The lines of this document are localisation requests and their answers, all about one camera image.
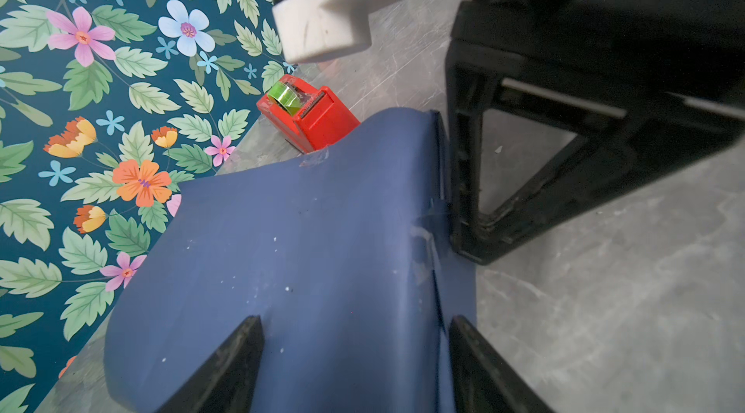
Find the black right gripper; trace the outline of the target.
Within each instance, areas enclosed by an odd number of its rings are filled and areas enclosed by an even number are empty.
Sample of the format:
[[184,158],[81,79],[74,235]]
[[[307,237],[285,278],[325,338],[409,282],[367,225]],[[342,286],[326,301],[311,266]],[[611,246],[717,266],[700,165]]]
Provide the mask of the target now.
[[[479,265],[744,134],[741,109],[678,95],[743,97],[744,0],[469,0],[451,36],[451,242]],[[490,110],[572,140],[484,213]]]

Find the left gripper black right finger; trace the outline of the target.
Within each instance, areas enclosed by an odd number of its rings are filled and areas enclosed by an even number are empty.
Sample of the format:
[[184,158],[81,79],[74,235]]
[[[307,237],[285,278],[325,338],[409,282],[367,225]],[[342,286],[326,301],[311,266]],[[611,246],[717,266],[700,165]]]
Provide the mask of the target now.
[[463,315],[451,320],[449,350],[458,412],[554,412]]

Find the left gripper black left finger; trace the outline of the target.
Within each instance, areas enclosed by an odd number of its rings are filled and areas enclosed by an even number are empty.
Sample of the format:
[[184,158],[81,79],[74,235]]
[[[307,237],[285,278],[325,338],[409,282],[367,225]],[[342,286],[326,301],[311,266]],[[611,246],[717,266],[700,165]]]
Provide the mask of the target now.
[[159,410],[172,413],[250,411],[264,346],[261,318],[246,318]]

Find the light blue wrapping paper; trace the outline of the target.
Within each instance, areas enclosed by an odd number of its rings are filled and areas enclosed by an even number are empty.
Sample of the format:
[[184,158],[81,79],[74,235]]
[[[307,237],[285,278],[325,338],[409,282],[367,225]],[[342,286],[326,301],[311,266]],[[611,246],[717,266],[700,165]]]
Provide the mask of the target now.
[[451,412],[448,326],[475,316],[450,243],[437,112],[379,112],[339,143],[188,182],[114,306],[111,398],[153,412],[246,318],[264,349],[255,412]]

